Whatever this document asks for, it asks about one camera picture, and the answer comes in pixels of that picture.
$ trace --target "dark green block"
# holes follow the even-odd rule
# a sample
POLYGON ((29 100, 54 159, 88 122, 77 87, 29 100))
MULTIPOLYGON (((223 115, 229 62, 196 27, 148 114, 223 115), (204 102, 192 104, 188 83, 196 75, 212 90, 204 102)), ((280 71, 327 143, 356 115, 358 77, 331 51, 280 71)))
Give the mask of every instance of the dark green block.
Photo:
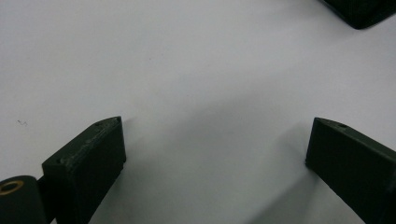
POLYGON ((120 117, 96 122, 42 164, 48 189, 62 207, 59 224, 86 224, 126 160, 120 117))
POLYGON ((323 0, 355 29, 375 25, 396 12, 395 0, 323 0))
POLYGON ((342 123, 316 118, 306 165, 366 223, 396 223, 395 151, 342 123))

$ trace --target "metal ring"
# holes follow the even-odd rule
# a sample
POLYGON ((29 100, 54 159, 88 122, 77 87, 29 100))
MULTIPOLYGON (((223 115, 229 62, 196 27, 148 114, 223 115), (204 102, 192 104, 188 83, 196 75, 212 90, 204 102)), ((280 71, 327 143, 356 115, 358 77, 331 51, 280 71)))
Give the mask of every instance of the metal ring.
POLYGON ((23 181, 21 181, 21 180, 9 181, 6 184, 3 184, 0 186, 0 196, 8 195, 8 194, 20 189, 22 186, 23 186, 23 181), (6 186, 10 186, 10 185, 16 185, 16 186, 12 189, 3 190, 6 186))

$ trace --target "black plastic part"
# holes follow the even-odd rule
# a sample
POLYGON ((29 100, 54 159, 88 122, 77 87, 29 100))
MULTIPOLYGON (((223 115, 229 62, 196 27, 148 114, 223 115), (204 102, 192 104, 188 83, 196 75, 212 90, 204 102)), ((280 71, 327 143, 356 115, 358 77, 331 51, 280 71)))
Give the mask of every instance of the black plastic part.
POLYGON ((0 182, 0 223, 48 223, 34 177, 21 175, 0 182))
POLYGON ((396 12, 395 0, 322 0, 355 29, 373 26, 396 12))
POLYGON ((396 152, 328 119, 315 118, 306 165, 369 224, 396 223, 396 152))
POLYGON ((43 163, 58 224, 88 223, 126 161, 120 117, 96 122, 43 163))

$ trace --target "white table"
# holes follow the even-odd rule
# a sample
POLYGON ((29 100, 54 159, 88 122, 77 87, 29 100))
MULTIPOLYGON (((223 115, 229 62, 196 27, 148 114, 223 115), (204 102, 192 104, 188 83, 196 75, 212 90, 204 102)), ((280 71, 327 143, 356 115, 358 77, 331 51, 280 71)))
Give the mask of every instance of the white table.
POLYGON ((92 224, 362 223, 304 157, 314 117, 396 148, 395 36, 316 0, 1 1, 0 179, 121 115, 92 224))

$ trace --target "small hole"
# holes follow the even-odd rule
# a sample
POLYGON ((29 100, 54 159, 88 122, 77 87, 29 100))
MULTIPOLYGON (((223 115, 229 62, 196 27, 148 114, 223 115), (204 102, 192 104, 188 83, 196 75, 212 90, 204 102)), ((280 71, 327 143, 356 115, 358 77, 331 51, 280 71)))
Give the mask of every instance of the small hole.
POLYGON ((15 189, 18 186, 17 183, 11 183, 9 185, 5 185, 1 188, 2 191, 10 191, 12 189, 15 189))
POLYGON ((23 181, 20 180, 14 180, 6 184, 3 184, 2 186, 0 186, 0 196, 10 194, 20 189, 22 185, 23 185, 23 181))

